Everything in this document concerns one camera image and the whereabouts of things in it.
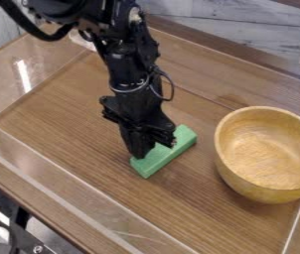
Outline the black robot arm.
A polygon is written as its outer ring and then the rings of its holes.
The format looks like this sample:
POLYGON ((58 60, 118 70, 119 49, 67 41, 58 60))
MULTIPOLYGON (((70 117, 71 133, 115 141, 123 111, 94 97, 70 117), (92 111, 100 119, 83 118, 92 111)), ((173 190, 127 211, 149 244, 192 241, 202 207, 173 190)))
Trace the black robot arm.
POLYGON ((54 42, 76 30, 94 44, 114 94, 99 98, 103 117, 119 126, 129 153, 146 157, 157 144, 174 145, 175 124, 162 111, 159 44, 137 0, 0 0, 0 7, 35 38, 54 42))

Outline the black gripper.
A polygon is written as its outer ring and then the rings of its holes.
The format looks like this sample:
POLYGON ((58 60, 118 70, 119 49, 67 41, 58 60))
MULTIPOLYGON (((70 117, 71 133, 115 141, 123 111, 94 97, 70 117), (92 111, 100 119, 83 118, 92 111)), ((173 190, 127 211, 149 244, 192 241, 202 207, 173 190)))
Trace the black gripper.
POLYGON ((163 113, 162 103, 171 98, 163 97, 162 78, 149 76, 138 86, 111 86, 113 96, 102 96, 103 117, 114 122, 129 153, 143 159, 155 143, 167 148, 175 145, 175 124, 163 113))

